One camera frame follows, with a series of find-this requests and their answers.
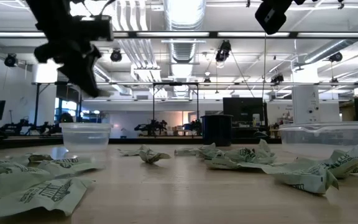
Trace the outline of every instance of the workbench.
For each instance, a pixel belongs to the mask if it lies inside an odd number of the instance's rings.
[[[95,180],[70,217],[42,208],[0,219],[0,223],[358,223],[358,174],[339,181],[326,195],[309,194],[281,184],[258,170],[209,170],[195,157],[174,157],[175,149],[196,145],[150,145],[172,158],[155,165],[139,157],[121,157],[117,148],[139,145],[109,145],[106,152],[76,152],[68,156],[95,156],[105,170],[82,175]],[[297,156],[270,145],[277,162]],[[27,152],[62,157],[62,146],[0,150],[6,155]]]

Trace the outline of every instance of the clear plastic container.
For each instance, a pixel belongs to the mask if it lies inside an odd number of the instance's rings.
[[[280,126],[283,150],[304,156],[329,157],[335,149],[351,150],[358,144],[358,121]]]
[[[103,151],[107,149],[110,124],[60,123],[63,142],[69,152]]]

